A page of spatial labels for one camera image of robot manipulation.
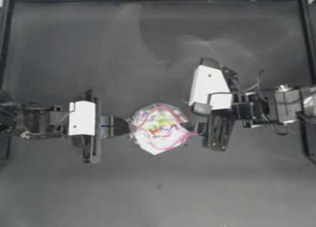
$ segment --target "crumpled plastic bag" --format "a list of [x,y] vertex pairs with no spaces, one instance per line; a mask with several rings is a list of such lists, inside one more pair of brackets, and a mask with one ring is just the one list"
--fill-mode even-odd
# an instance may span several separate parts
[[155,103],[135,112],[130,123],[131,139],[143,150],[156,155],[185,144],[195,135],[182,127],[186,122],[179,108]]

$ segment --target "black frame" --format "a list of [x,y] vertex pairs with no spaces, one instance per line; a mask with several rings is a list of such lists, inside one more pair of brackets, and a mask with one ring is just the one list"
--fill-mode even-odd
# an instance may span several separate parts
[[99,1],[99,2],[191,2],[191,1],[207,1],[214,4],[219,4],[222,2],[289,2],[293,1],[298,6],[298,14],[301,19],[302,26],[302,34],[305,38],[305,46],[308,53],[308,66],[309,66],[309,75],[310,82],[316,84],[316,46],[314,46],[314,36],[312,23],[309,18],[308,11],[308,0],[4,0],[3,2],[3,19],[1,19],[1,29],[0,29],[0,89],[4,84],[4,74],[7,68],[7,58],[8,58],[8,42],[9,42],[9,32],[11,32],[11,18],[12,18],[12,10],[16,2],[87,2],[87,1]]

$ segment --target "wire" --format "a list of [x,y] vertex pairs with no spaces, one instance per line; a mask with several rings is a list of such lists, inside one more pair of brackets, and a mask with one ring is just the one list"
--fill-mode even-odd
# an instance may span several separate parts
[[15,114],[12,114],[12,113],[9,113],[7,110],[4,110],[3,108],[0,108],[0,113],[3,113],[3,114],[5,114],[5,115],[8,115],[8,116],[11,116],[11,117],[16,117],[16,115]]
[[289,128],[286,125],[282,126],[285,128],[285,131],[278,131],[278,129],[277,129],[276,125],[273,124],[272,120],[269,119],[268,115],[265,115],[262,113],[261,118],[265,120],[265,122],[268,123],[268,125],[270,126],[272,130],[276,132],[277,135],[286,136],[289,134]]

